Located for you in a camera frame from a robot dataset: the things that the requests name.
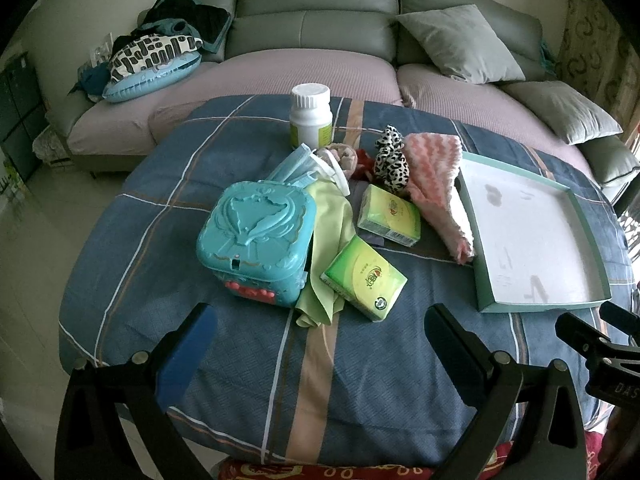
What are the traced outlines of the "green tissue pack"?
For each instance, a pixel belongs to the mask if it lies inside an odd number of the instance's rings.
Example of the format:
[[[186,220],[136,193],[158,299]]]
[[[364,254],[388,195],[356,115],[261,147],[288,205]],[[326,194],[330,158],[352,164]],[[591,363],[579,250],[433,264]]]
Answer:
[[[405,247],[412,247],[421,238],[419,209],[373,184],[362,194],[357,226]]]
[[[372,322],[387,318],[408,282],[358,235],[322,272],[321,279]]]

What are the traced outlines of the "light green cloth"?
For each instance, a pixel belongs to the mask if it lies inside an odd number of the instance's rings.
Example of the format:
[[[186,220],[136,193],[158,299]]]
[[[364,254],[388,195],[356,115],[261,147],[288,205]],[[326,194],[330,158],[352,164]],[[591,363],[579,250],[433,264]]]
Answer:
[[[308,280],[298,297],[296,324],[303,328],[331,325],[345,299],[321,279],[321,274],[355,235],[352,205],[330,182],[308,186],[317,212],[312,233]]]

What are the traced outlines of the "pink white fuzzy cloth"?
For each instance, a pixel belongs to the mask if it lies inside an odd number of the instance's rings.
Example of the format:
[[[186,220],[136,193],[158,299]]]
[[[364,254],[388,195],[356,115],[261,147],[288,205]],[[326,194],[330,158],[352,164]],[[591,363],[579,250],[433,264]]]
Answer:
[[[410,133],[404,154],[409,167],[407,191],[422,217],[446,245],[457,264],[475,256],[468,214],[456,188],[462,161],[457,136],[443,133]]]

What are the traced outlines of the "leopard print scrunchie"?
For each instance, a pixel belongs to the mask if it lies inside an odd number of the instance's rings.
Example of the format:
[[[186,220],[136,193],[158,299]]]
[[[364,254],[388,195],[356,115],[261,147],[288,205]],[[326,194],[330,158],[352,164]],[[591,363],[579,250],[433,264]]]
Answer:
[[[404,137],[392,125],[387,125],[375,142],[374,182],[385,191],[398,196],[407,193],[410,177],[404,153]]]

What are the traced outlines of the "blue face mask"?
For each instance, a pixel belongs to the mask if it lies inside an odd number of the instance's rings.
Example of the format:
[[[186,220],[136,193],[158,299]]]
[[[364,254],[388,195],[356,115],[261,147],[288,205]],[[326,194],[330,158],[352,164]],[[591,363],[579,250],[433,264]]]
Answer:
[[[312,150],[300,144],[292,154],[272,170],[266,181],[308,188],[317,181],[333,183],[343,196],[349,196],[346,170],[341,166],[336,151],[328,148]]]

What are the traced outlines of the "pink cream fabric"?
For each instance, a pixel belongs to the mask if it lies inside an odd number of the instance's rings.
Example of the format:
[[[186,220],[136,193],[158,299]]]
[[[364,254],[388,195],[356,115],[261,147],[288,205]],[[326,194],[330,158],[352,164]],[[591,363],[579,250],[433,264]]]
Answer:
[[[341,170],[347,180],[354,175],[357,169],[358,155],[350,145],[331,143],[319,148],[316,155],[334,171]]]

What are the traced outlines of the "teal rimmed white tray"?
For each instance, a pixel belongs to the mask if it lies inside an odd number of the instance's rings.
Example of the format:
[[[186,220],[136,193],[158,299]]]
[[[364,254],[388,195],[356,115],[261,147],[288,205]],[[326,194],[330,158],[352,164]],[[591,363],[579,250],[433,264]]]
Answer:
[[[471,225],[478,310],[582,310],[612,298],[597,241],[573,191],[465,153],[460,197]]]

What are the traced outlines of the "blue plaid tablecloth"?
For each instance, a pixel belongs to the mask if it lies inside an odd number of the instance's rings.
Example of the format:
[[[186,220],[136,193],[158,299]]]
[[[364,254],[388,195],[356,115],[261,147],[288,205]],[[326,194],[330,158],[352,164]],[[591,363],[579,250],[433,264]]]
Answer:
[[[554,327],[632,304],[626,237],[597,185],[500,134],[336,98],[330,135],[409,171],[371,233],[370,185],[322,169],[291,107],[212,99],[130,174],[66,285],[66,370],[114,372],[205,302],[216,332],[168,404],[184,436],[261,463],[436,465],[473,415],[425,337],[443,304],[516,364],[565,362],[585,426],[608,414]]]

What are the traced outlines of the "teal plastic toy box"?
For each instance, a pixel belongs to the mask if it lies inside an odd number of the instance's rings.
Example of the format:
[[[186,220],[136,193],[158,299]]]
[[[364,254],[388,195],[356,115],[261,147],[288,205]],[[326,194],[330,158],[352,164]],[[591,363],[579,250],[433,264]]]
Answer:
[[[230,185],[198,234],[198,261],[235,296],[295,306],[317,207],[302,188],[271,181]]]

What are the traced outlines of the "white medicine bottle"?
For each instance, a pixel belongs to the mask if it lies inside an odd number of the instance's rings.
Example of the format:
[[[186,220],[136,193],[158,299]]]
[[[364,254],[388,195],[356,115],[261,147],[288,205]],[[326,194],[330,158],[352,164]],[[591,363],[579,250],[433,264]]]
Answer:
[[[333,142],[331,92],[325,84],[298,84],[291,90],[290,140],[293,148],[300,144],[312,150]]]

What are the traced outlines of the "patterned curtain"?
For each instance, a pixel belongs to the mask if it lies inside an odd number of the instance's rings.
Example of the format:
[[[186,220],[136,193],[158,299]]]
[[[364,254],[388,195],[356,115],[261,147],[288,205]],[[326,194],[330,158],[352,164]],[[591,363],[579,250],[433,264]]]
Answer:
[[[602,0],[568,0],[556,72],[612,115],[634,144],[639,134],[639,55]]]

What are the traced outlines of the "dark cabinet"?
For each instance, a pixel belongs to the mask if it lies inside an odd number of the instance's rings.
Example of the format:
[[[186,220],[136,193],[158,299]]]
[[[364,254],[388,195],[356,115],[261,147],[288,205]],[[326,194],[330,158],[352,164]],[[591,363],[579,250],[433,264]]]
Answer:
[[[15,55],[1,71],[1,151],[23,181],[42,165],[32,142],[47,125],[36,69],[26,52]]]

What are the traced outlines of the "blue patterned cushion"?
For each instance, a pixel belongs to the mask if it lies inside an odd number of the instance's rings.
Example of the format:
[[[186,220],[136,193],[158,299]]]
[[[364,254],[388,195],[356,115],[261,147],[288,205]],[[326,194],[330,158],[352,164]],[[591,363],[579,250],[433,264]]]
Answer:
[[[190,76],[201,64],[203,41],[194,36],[144,35],[117,51],[108,63],[102,98],[121,103],[162,90]]]

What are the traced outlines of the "grey throw pillow large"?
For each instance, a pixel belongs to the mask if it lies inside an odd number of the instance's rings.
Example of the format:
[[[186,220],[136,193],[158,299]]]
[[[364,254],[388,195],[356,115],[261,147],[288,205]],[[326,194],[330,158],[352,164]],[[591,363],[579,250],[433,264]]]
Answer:
[[[451,79],[469,84],[525,80],[518,62],[475,4],[400,14],[396,20]]]

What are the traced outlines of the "grey green sectional sofa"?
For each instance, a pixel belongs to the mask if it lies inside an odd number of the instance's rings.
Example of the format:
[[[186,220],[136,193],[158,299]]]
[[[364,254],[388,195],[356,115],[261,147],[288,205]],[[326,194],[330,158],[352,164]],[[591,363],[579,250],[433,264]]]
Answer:
[[[220,51],[183,80],[122,103],[70,92],[47,114],[70,159],[89,172],[130,171],[197,107],[235,94],[285,94],[322,82],[334,96],[403,105],[485,128],[565,160],[610,200],[639,173],[615,136],[570,145],[529,108],[547,85],[542,28],[533,16],[492,0],[203,0],[230,11]],[[439,73],[401,24],[405,15],[472,4],[524,73],[507,84],[467,84]]]

